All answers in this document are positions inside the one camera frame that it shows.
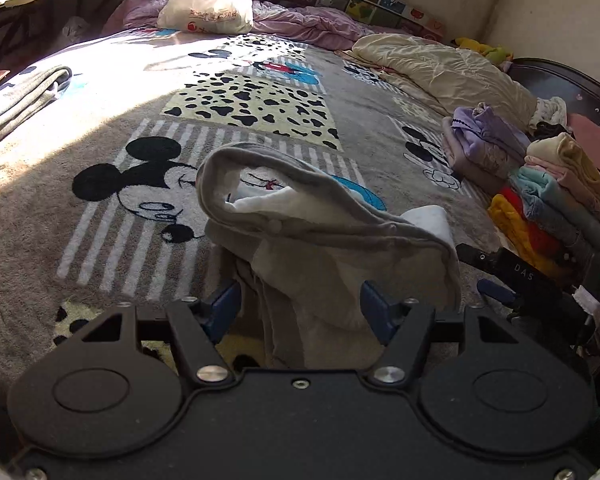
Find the grey fleece-lined garment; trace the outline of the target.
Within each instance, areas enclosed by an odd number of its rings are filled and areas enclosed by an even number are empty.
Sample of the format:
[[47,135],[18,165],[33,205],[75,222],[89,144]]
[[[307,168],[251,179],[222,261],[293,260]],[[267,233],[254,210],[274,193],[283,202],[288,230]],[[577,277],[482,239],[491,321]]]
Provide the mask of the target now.
[[272,367],[371,366],[384,348],[361,311],[366,281],[397,300],[460,305],[440,206],[389,214],[321,169],[246,142],[210,153],[196,190],[207,236],[236,257],[250,288],[246,305],[259,310]]

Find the purple folded clothes pile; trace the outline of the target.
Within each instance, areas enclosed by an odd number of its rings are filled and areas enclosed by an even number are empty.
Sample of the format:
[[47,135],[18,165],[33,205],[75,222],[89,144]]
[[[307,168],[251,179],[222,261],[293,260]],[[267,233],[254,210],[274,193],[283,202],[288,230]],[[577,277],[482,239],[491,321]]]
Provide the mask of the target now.
[[528,136],[486,103],[461,106],[442,119],[446,157],[454,174],[498,194],[508,175],[524,164]]

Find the yellow knitted sweater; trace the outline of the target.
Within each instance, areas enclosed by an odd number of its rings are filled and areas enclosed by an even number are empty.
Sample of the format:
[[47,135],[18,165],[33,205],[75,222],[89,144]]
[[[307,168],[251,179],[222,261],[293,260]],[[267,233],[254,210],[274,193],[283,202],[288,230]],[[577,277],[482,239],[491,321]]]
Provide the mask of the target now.
[[496,194],[492,198],[488,215],[496,226],[507,238],[517,256],[530,264],[536,270],[541,271],[550,278],[563,278],[565,270],[558,264],[536,252],[529,237],[528,222],[516,211],[515,207],[506,200],[502,194]]

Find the blue denim folded garment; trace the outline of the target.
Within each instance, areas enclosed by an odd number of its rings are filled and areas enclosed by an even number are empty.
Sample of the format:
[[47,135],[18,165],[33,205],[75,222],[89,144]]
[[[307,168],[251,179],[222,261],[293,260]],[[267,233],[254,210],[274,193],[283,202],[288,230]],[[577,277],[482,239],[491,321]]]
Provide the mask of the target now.
[[600,229],[583,229],[573,224],[536,194],[524,190],[517,190],[516,193],[521,199],[526,219],[556,238],[577,260],[587,263],[596,252],[600,252]]

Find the teal folded garment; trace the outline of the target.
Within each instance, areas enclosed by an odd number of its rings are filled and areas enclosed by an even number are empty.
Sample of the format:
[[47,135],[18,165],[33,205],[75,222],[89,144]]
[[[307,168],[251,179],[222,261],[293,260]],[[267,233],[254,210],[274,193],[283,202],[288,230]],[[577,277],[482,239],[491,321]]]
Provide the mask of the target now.
[[600,222],[547,172],[522,166],[509,174],[508,183],[515,192],[524,190],[540,196],[573,224],[583,229],[600,229]]

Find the pink folded garment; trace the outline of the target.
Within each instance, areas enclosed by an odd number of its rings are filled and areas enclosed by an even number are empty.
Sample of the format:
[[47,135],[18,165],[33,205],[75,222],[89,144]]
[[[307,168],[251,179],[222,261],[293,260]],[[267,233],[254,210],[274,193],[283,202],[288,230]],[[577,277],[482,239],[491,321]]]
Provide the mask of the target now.
[[600,198],[582,183],[573,171],[534,156],[527,155],[524,161],[527,166],[541,168],[554,177],[562,188],[567,190],[582,206],[585,206],[588,212],[600,222]]

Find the cream yellow folded garment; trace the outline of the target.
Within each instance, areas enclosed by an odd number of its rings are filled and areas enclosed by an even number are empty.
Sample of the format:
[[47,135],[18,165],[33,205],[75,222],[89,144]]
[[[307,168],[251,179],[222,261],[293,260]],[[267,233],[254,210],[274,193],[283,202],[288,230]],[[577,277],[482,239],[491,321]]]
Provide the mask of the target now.
[[532,142],[527,148],[526,161],[568,170],[600,202],[600,170],[568,133]]

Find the Mickey Mouse plush blanket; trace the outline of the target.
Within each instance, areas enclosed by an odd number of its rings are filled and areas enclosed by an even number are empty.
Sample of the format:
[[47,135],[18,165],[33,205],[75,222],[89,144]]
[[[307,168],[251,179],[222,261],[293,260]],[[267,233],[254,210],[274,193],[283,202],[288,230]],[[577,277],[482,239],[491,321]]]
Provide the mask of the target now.
[[226,144],[304,160],[393,214],[439,205],[460,243],[502,242],[489,197],[446,160],[437,103],[354,58],[142,28],[19,74],[50,66],[71,68],[68,88],[0,142],[0,393],[79,312],[210,292],[227,266],[196,177]]

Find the pink pillow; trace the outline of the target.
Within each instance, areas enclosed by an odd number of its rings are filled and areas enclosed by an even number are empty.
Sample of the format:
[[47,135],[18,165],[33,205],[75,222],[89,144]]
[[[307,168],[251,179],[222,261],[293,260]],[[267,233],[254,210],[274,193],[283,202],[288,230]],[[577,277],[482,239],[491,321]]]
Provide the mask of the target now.
[[600,127],[579,114],[568,115],[568,126],[577,142],[600,170]]

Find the dark wooden headboard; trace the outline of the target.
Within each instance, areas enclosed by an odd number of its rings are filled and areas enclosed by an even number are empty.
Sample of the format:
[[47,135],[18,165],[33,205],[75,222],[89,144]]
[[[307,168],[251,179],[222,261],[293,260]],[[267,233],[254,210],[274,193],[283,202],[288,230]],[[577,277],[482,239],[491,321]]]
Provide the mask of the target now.
[[569,113],[583,115],[600,126],[600,82],[591,76],[542,58],[516,58],[507,73],[538,98],[559,96]]

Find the cream quilted duvet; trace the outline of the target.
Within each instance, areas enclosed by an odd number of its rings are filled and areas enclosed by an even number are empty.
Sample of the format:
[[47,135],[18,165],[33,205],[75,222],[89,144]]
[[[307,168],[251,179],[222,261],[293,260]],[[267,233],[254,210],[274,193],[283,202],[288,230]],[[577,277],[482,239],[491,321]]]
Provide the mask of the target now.
[[524,130],[536,110],[536,97],[529,90],[471,50],[414,36],[375,34],[359,39],[351,53],[413,81],[449,113],[486,103]]

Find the folded grey garment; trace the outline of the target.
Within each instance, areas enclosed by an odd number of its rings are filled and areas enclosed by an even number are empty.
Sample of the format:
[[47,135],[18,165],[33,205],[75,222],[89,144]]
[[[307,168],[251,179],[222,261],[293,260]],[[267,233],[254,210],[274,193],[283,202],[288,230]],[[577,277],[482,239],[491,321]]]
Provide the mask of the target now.
[[0,87],[0,142],[15,128],[56,101],[72,78],[68,66],[29,70]]

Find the pink crumpled bedsheet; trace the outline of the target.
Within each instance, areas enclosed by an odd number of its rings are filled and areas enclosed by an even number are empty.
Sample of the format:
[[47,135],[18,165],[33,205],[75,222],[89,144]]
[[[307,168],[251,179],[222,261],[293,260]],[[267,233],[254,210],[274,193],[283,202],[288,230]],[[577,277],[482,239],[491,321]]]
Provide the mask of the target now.
[[[131,28],[156,28],[159,12],[169,0],[123,0],[102,26],[100,36],[110,36]],[[324,6],[285,8],[272,2],[254,0],[255,34],[269,34],[303,42],[329,51],[349,50],[373,29],[344,12]]]

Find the white plastic bag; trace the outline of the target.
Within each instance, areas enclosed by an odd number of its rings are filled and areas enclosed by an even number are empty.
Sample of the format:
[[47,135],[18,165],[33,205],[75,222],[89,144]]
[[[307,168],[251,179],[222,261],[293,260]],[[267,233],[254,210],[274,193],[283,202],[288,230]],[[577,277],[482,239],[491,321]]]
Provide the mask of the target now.
[[252,0],[168,0],[157,26],[181,32],[241,35],[253,24]]

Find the dark side table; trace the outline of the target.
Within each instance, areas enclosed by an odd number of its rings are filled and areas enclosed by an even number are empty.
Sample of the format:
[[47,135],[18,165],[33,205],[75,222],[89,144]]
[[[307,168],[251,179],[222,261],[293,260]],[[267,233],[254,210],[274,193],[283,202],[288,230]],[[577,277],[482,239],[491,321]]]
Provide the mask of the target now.
[[62,26],[76,16],[98,27],[116,0],[31,0],[0,5],[0,65],[14,53],[48,46]]

